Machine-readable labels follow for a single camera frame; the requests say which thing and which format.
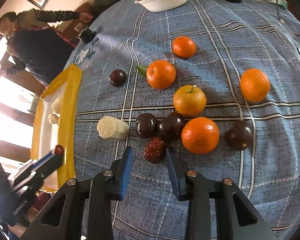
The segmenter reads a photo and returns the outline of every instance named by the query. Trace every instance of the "woman's hand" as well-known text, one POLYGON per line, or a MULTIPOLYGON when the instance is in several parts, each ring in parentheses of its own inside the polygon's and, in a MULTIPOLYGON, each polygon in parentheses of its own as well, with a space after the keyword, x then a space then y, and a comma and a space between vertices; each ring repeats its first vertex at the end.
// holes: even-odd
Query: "woman's hand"
POLYGON ((93 15, 91 15, 89 13, 80 13, 79 19, 86 23, 89 23, 93 19, 93 15))

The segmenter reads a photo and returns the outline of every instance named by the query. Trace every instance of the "table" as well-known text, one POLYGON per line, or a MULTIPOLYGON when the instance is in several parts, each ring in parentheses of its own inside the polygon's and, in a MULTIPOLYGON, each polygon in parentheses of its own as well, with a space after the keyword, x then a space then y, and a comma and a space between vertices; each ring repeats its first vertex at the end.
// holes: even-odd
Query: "table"
MULTIPOLYGON (((188 0, 183 6, 151 13, 134 0, 122 0, 91 25, 97 30, 89 44, 79 44, 69 63, 83 72, 75 120, 77 179, 92 178, 108 169, 130 145, 134 164, 128 193, 112 203, 115 239, 183 239, 187 202, 172 194, 165 162, 151 164, 143 157, 148 140, 134 131, 136 117, 145 112, 164 118, 173 111, 172 96, 183 85, 198 85, 207 96, 202 116, 220 129, 218 147, 207 155, 188 153, 180 141, 177 156, 209 179, 232 178, 248 196, 277 237, 289 239, 300 224, 300 23, 276 5, 260 0, 188 0), (175 57, 171 41, 180 35, 197 45, 194 57, 175 57), (154 90, 137 65, 154 60, 171 62, 178 75, 173 86, 154 90), (258 68, 271 82, 267 98, 247 104, 236 71, 258 68), (108 76, 122 69, 128 79, 120 88, 108 76), (105 141, 96 125, 105 115, 130 126, 125 141, 105 141), (223 135, 233 122, 245 120, 255 143, 245 151, 231 150, 223 135)), ((212 237, 216 237, 211 202, 212 237)))

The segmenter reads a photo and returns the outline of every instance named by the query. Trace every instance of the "white container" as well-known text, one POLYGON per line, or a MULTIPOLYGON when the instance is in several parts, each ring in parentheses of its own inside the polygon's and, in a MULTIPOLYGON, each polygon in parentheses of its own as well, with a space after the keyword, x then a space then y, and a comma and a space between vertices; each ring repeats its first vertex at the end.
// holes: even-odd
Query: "white container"
POLYGON ((150 12, 163 12, 177 8, 186 3, 187 0, 135 0, 134 3, 139 3, 146 7, 150 12))

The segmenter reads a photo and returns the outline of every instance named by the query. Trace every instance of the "metal screw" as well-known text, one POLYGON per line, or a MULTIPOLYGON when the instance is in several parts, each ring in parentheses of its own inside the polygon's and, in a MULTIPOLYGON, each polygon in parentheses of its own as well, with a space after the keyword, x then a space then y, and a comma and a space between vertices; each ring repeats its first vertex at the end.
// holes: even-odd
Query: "metal screw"
POLYGON ((73 186, 77 183, 77 180, 76 179, 68 179, 67 181, 67 185, 69 186, 73 186))
POLYGON ((223 184, 230 186, 233 184, 233 180, 229 178, 223 179, 223 184))
POLYGON ((103 172, 103 176, 105 176, 105 177, 110 177, 110 176, 112 176, 112 174, 113 174, 113 172, 111 170, 106 170, 103 172))
POLYGON ((187 172, 187 175, 188 175, 189 177, 195 177, 195 176, 197 176, 197 173, 196 173, 195 171, 188 171, 188 172, 187 172))

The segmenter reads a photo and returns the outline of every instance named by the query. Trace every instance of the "mandarin orange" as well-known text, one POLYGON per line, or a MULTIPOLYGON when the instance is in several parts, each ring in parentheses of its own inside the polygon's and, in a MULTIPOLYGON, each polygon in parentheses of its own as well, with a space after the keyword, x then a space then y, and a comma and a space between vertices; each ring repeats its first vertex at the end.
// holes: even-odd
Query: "mandarin orange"
POLYGON ((246 70, 241 76, 240 89, 252 103, 259 103, 270 91, 270 82, 265 73, 256 68, 246 70))
POLYGON ((197 86, 183 86, 173 95, 173 106, 183 116, 194 117, 201 114, 206 104, 206 95, 197 86))
POLYGON ((172 51, 181 58, 190 58, 195 54, 196 45, 188 37, 177 37, 172 42, 172 51))
POLYGON ((206 117, 190 120, 181 133, 184 147, 193 154, 213 151, 218 145, 219 137, 220 132, 216 123, 206 117))
POLYGON ((176 69, 168 61, 156 60, 152 62, 146 72, 146 78, 154 89, 166 89, 176 79, 176 69))

